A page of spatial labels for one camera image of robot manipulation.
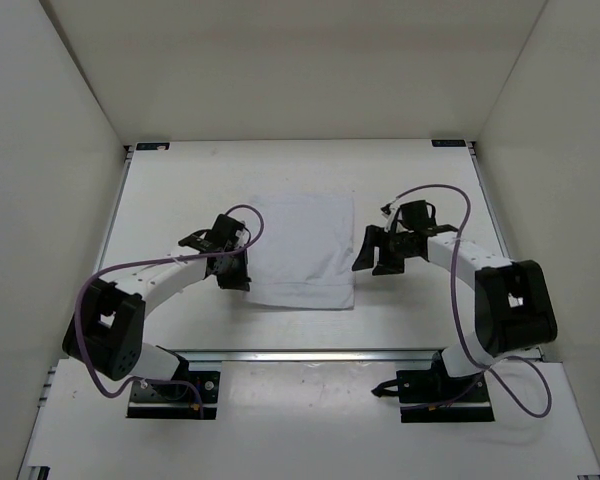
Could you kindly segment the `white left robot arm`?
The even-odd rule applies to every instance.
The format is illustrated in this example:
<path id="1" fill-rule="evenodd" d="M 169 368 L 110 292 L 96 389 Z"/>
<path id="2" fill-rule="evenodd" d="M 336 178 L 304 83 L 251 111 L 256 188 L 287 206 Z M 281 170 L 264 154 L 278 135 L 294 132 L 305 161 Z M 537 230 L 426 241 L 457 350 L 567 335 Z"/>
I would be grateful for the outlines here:
<path id="1" fill-rule="evenodd" d="M 220 214 L 212 227 L 195 231 L 157 259 L 127 262 L 94 273 L 81 287 L 62 343 L 63 351 L 83 363 L 106 398 L 104 379 L 121 388 L 137 382 L 178 400 L 200 396 L 185 359 L 144 342 L 145 322 L 167 300 L 213 277 L 225 290 L 248 291 L 247 251 L 260 239 L 246 224 Z"/>

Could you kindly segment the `white skirt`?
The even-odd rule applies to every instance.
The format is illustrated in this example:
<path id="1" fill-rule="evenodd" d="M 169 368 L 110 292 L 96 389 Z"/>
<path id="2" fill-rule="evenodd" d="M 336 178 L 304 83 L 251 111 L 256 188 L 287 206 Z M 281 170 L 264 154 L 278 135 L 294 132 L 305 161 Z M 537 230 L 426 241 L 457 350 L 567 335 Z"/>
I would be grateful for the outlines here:
<path id="1" fill-rule="evenodd" d="M 248 250 L 251 304 L 350 310 L 355 303 L 354 201 L 327 194 L 259 195 L 250 200 L 264 233 Z"/>

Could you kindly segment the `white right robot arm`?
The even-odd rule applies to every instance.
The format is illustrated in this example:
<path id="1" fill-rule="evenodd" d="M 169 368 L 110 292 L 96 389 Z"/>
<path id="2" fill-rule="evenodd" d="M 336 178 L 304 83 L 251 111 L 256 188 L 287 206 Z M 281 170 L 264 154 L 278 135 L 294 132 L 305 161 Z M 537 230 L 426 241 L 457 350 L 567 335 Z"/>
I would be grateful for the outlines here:
<path id="1" fill-rule="evenodd" d="M 370 269 L 374 276 L 402 274 L 405 261 L 415 257 L 453 273 L 474 292 L 474 330 L 445 348 L 442 366 L 428 376 L 436 398 L 453 399 L 465 377 L 509 353 L 556 340 L 557 322 L 540 265 L 459 239 L 450 225 L 401 232 L 369 225 L 352 269 Z"/>

